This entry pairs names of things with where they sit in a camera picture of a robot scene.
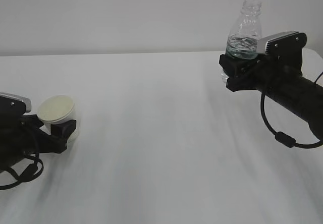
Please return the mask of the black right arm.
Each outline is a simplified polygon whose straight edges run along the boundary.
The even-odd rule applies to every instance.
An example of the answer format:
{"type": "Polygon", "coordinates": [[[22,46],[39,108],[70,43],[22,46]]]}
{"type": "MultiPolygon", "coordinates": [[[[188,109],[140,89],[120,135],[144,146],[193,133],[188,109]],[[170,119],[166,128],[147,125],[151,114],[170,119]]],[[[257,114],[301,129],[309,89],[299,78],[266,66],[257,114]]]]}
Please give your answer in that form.
{"type": "Polygon", "coordinates": [[[226,87],[232,92],[257,90],[309,125],[322,139],[322,86],[303,77],[302,57],[258,55],[242,60],[222,54],[219,64],[228,75],[226,87]]]}

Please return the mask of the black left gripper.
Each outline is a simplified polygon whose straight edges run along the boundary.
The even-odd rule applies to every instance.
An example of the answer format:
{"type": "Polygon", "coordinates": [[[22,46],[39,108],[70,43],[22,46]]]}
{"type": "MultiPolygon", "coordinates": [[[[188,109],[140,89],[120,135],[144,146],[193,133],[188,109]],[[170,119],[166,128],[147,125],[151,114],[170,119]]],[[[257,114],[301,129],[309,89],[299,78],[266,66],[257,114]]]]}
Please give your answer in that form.
{"type": "Polygon", "coordinates": [[[21,116],[20,122],[24,125],[1,128],[2,169],[12,167],[27,155],[64,152],[77,129],[74,119],[51,124],[50,135],[40,129],[44,123],[37,115],[21,116]]]}

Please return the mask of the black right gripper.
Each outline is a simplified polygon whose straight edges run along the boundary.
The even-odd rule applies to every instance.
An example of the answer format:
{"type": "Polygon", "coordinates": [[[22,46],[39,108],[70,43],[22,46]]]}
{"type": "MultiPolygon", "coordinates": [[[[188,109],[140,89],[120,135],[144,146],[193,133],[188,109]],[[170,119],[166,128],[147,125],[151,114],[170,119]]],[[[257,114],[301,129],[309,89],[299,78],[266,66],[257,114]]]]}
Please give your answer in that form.
{"type": "Polygon", "coordinates": [[[232,92],[267,89],[268,94],[306,95],[307,86],[301,71],[303,53],[270,56],[258,55],[253,60],[222,54],[219,64],[222,79],[232,92]]]}

